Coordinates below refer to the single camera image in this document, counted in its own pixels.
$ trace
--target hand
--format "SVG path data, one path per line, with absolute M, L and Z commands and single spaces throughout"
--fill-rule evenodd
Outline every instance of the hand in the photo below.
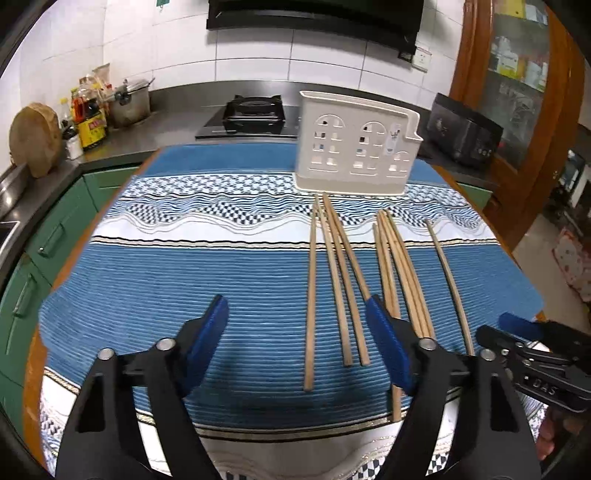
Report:
M 584 425 L 584 419 L 581 417 L 564 416 L 560 412 L 548 408 L 535 443 L 538 459 L 542 461 L 554 451 L 554 438 L 560 428 L 578 435 Z

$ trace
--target wooden chopstick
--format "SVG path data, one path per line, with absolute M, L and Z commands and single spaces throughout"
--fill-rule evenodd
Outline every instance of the wooden chopstick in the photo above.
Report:
M 425 335 L 423 335 L 422 311 L 417 305 L 418 299 L 415 297 L 414 284 L 410 280 L 408 265 L 406 264 L 402 249 L 399 243 L 396 241 L 394 233 L 389 227 L 388 222 L 384 221 L 383 224 L 386 225 L 386 237 L 388 238 L 388 243 L 392 250 L 392 255 L 394 256 L 394 263 L 396 264 L 396 269 L 398 270 L 398 278 L 400 279 L 402 292 L 404 293 L 404 298 L 406 299 L 408 317 L 413 326 L 414 333 L 416 333 L 416 335 L 419 337 L 423 337 Z
M 336 266 L 335 252 L 333 251 L 332 240 L 330 237 L 329 227 L 326 224 L 324 212 L 320 207 L 318 195 L 314 195 L 314 202 L 318 215 L 320 216 L 320 224 L 322 226 L 322 235 L 324 236 L 324 244 L 326 246 L 326 256 L 329 260 L 330 276 L 333 284 L 333 292 L 335 294 L 336 315 L 339 321 L 340 344 L 343 352 L 343 364 L 346 367 L 353 365 L 353 355 L 351 353 L 351 342 L 349 340 L 349 327 L 347 326 L 347 316 L 345 313 L 345 302 L 343 301 L 343 292 L 340 289 L 339 272 Z
M 386 275 L 388 276 L 388 284 L 390 287 L 390 303 L 392 304 L 392 312 L 390 315 L 394 318 L 400 318 L 400 304 L 398 303 L 398 294 L 396 292 L 396 281 L 394 280 L 394 270 L 392 269 L 392 257 L 390 256 L 390 249 L 388 248 L 388 238 L 386 235 L 387 225 L 386 222 L 379 215 L 378 219 L 378 232 L 380 237 L 380 243 L 382 244 L 382 250 L 384 252 L 384 261 L 386 263 Z
M 306 354 L 304 361 L 304 391 L 314 389 L 314 343 L 316 335 L 316 205 L 310 222 L 310 255 L 308 266 L 308 310 L 306 314 Z
M 357 279 L 357 284 L 359 285 L 361 296 L 363 297 L 364 301 L 367 301 L 367 299 L 370 298 L 371 294 L 369 293 L 368 285 L 365 282 L 363 273 L 361 272 L 359 262 L 357 262 L 355 252 L 353 252 L 353 249 L 351 248 L 351 244 L 349 243 L 349 239 L 347 238 L 347 234 L 345 233 L 343 224 L 340 222 L 339 215 L 336 213 L 336 210 L 330 202 L 329 196 L 327 194 L 324 194 L 322 196 L 322 199 L 324 200 L 326 211 L 335 219 L 336 226 L 339 230 L 340 239 L 342 240 L 343 246 L 345 247 L 345 251 L 347 252 L 347 256 L 349 257 L 349 263 L 351 263 L 351 267 L 353 268 L 353 273 L 355 274 L 355 278 Z
M 462 335 L 464 336 L 464 344 L 466 345 L 466 352 L 468 355 L 474 355 L 474 344 L 472 343 L 472 335 L 470 334 L 470 326 L 468 325 L 468 319 L 466 317 L 466 312 L 464 312 L 464 307 L 462 305 L 462 298 L 460 297 L 460 292 L 457 289 L 456 281 L 453 278 L 452 269 L 449 268 L 449 263 L 447 263 L 447 258 L 445 253 L 443 252 L 443 248 L 437 239 L 437 235 L 435 235 L 435 231 L 433 230 L 433 226 L 429 220 L 425 220 L 425 225 L 427 225 L 427 229 L 429 230 L 429 234 L 433 239 L 433 243 L 435 244 L 435 249 L 437 250 L 437 255 L 439 255 L 439 260 L 441 261 L 441 266 L 443 267 L 443 271 L 445 272 L 445 276 L 447 279 L 447 285 L 449 286 L 449 290 L 452 292 L 453 304 L 456 307 L 457 318 L 460 321 L 460 327 L 462 328 Z
M 386 260 L 384 258 L 384 246 L 382 245 L 382 236 L 381 232 L 379 231 L 379 224 L 373 225 L 374 229 L 374 239 L 375 239 L 375 251 L 376 255 L 378 256 L 378 267 L 379 267 L 379 277 L 382 281 L 382 292 L 384 294 L 384 304 L 386 305 L 386 310 L 390 314 L 390 316 L 394 316 L 394 308 L 392 305 L 392 297 L 390 295 L 390 280 L 388 278 L 388 273 L 386 271 Z
M 394 232 L 394 235 L 396 236 L 396 239 L 402 249 L 402 253 L 404 254 L 404 257 L 406 259 L 406 263 L 408 265 L 408 271 L 411 276 L 410 279 L 414 283 L 414 288 L 418 294 L 418 305 L 420 306 L 422 313 L 423 313 L 423 325 L 425 326 L 425 324 L 426 324 L 426 328 L 427 328 L 426 330 L 423 329 L 423 333 L 426 334 L 424 336 L 431 337 L 432 339 L 435 340 L 435 329 L 433 328 L 433 322 L 431 321 L 431 315 L 429 314 L 427 302 L 425 301 L 425 295 L 423 294 L 423 289 L 421 288 L 421 284 L 418 281 L 417 272 L 414 269 L 413 262 L 410 259 L 410 255 L 408 254 L 408 250 L 406 249 L 406 246 L 404 244 L 404 241 L 402 240 L 400 232 L 398 231 L 398 228 L 396 227 L 396 223 L 394 222 L 394 219 L 392 218 L 392 216 L 390 215 L 389 212 L 385 211 L 384 214 L 386 215 L 387 219 L 389 220 L 389 223 L 392 226 L 392 231 Z
M 363 335 L 363 326 L 361 325 L 361 317 L 359 316 L 359 309 L 357 308 L 357 301 L 355 300 L 353 284 L 351 283 L 351 278 L 349 277 L 349 269 L 347 268 L 345 254 L 343 253 L 343 246 L 339 240 L 338 227 L 336 225 L 335 217 L 329 212 L 326 203 L 324 204 L 324 208 L 327 211 L 327 217 L 330 225 L 330 234 L 335 245 L 336 258 L 339 262 L 340 268 L 340 276 L 345 287 L 345 294 L 347 295 L 347 303 L 349 304 L 349 312 L 351 313 L 351 321 L 353 323 L 353 331 L 355 333 L 357 350 L 359 351 L 359 362 L 363 367 L 366 367 L 371 363 L 371 361 L 369 360 L 368 348 L 365 343 L 365 336 Z
M 392 272 L 392 264 L 390 263 L 390 272 L 388 272 L 388 262 L 386 260 L 389 253 L 387 253 L 387 246 L 385 245 L 385 235 L 380 229 L 380 222 L 378 225 L 374 225 L 374 239 L 375 239 L 375 250 L 378 256 L 379 276 L 382 281 L 382 291 L 384 293 L 384 303 L 386 309 L 391 317 L 400 318 L 400 305 L 398 302 L 394 303 L 392 298 L 392 288 L 396 286 L 392 283 L 394 274 Z M 394 423 L 402 420 L 402 391 L 396 385 L 391 385 L 392 392 L 392 421 Z

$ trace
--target gas stove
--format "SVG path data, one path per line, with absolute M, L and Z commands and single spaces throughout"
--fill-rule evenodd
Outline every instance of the gas stove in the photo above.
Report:
M 275 137 L 297 138 L 300 108 L 284 106 L 280 95 L 243 97 L 236 95 L 220 107 L 195 138 Z

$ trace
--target black countertop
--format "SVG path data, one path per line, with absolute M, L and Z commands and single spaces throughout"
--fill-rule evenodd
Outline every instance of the black countertop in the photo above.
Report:
M 195 133 L 205 125 L 221 105 L 233 98 L 234 93 L 267 96 L 280 94 L 286 105 L 298 105 L 300 90 L 321 90 L 364 96 L 419 110 L 421 122 L 418 133 L 425 138 L 425 141 L 421 145 L 418 156 L 430 164 L 445 168 L 458 182 L 487 190 L 493 190 L 496 187 L 487 173 L 472 171 L 456 164 L 433 145 L 425 135 L 429 112 L 404 102 L 339 87 L 296 82 L 215 82 L 158 90 L 151 94 L 154 113 L 149 118 L 129 128 L 112 131 L 103 144 L 77 160 L 59 162 L 47 176 L 30 183 L 22 198 L 2 219 L 4 222 L 16 221 L 19 224 L 0 249 L 0 288 L 4 290 L 6 281 L 39 223 L 60 196 L 83 174 L 105 168 L 140 164 L 158 148 L 169 145 L 278 141 L 257 138 L 196 141 Z

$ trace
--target green cabinet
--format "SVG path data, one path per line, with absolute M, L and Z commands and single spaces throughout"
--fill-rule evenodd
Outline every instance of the green cabinet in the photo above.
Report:
M 0 403 L 17 432 L 22 435 L 22 386 L 1 373 Z
M 96 210 L 103 208 L 138 167 L 102 170 L 84 175 L 84 180 L 95 204 Z
M 39 307 L 50 290 L 49 282 L 24 254 L 0 300 L 0 373 L 20 386 Z
M 79 179 L 56 203 L 25 251 L 53 283 L 74 245 L 96 215 L 86 184 Z
M 473 185 L 466 185 L 465 183 L 460 183 L 460 186 L 464 189 L 468 195 L 468 198 L 480 210 L 483 210 L 488 203 L 488 199 L 491 198 L 492 192 L 490 190 L 481 189 L 480 187 L 475 187 Z

